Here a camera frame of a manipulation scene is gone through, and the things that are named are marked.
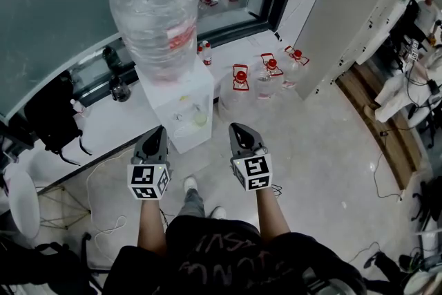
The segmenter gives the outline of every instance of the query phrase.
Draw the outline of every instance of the person in white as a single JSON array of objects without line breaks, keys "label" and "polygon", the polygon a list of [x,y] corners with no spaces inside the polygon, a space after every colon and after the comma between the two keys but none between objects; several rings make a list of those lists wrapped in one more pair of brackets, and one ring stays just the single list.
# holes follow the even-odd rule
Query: person in white
[{"label": "person in white", "polygon": [[439,9],[435,6],[433,0],[422,0],[417,3],[419,13],[417,14],[414,24],[427,37],[433,37],[436,33],[437,25],[435,24],[439,18]]},{"label": "person in white", "polygon": [[414,65],[408,62],[405,72],[389,78],[374,99],[381,107],[374,110],[370,106],[364,106],[364,113],[371,120],[383,123],[409,104],[426,106],[431,95],[427,84],[430,79],[437,86],[442,85],[442,48],[428,53],[420,61],[415,61]]}]

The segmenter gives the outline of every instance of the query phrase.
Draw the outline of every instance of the black t-shirt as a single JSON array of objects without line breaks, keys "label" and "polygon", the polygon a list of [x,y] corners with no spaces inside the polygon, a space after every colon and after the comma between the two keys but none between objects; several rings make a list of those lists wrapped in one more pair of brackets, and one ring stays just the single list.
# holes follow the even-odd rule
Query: black t-shirt
[{"label": "black t-shirt", "polygon": [[288,233],[263,245],[258,230],[238,220],[178,216],[166,230],[167,257],[123,247],[103,294],[305,294],[302,274],[338,278],[364,294],[358,271],[313,238]]}]

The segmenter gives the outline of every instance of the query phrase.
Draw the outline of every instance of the backpack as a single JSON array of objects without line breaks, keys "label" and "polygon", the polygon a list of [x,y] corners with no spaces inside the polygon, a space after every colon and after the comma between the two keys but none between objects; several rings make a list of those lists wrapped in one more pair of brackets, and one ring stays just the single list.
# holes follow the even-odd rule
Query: backpack
[{"label": "backpack", "polygon": [[29,125],[46,145],[45,150],[59,155],[69,164],[80,166],[66,159],[61,152],[64,146],[79,137],[80,149],[92,155],[83,147],[83,132],[78,129],[73,117],[77,113],[70,103],[73,92],[70,74],[65,71],[35,94],[25,105],[24,111]]}]

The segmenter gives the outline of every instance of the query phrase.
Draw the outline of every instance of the plastic bag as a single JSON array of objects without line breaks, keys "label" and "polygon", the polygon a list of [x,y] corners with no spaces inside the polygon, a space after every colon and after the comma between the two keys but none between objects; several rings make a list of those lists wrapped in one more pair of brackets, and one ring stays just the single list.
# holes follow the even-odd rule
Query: plastic bag
[{"label": "plastic bag", "polygon": [[109,0],[117,28],[140,70],[177,79],[193,67],[199,0]]}]

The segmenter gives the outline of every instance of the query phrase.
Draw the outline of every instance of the white floor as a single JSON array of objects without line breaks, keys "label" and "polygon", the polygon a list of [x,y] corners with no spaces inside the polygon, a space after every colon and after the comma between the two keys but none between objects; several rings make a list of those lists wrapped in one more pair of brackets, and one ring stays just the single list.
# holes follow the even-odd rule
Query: white floor
[{"label": "white floor", "polygon": [[[374,241],[394,260],[402,253],[410,253],[418,244],[412,235],[417,225],[409,222],[417,207],[412,193],[419,189],[419,179],[427,178],[430,173],[425,170],[412,180],[402,202],[397,202],[396,197],[378,198],[373,170],[379,148],[335,85],[307,101],[299,99],[294,91],[282,91],[272,97],[271,102],[261,104],[259,114],[242,123],[259,131],[269,148],[273,183],[282,187],[278,201],[291,230],[313,236],[344,260],[351,260]],[[169,214],[169,222],[182,206],[182,180],[194,173],[207,213],[222,205],[228,218],[258,226],[255,196],[242,190],[229,166],[227,127],[228,124],[216,116],[211,140],[182,155],[170,148],[172,181],[160,202],[164,213]],[[122,246],[134,245],[137,240],[140,203],[132,198],[126,186],[126,165],[130,158],[131,151],[105,162],[89,180],[90,203],[97,227],[110,229],[119,216],[127,218],[121,229],[97,237],[100,249],[109,258],[116,257]],[[84,205],[88,205],[86,178],[91,172],[89,169],[64,184]],[[400,193],[383,157],[376,179],[381,195]],[[40,203],[43,217],[60,217],[58,204],[42,197]],[[31,243],[65,242],[79,251],[85,231],[93,236],[97,234],[89,217],[68,231],[41,227]],[[373,246],[363,252],[352,264],[362,270],[363,263],[375,250]],[[88,257],[91,265],[111,265],[93,241],[88,244]],[[362,271],[368,278],[383,278],[373,267]]]}]

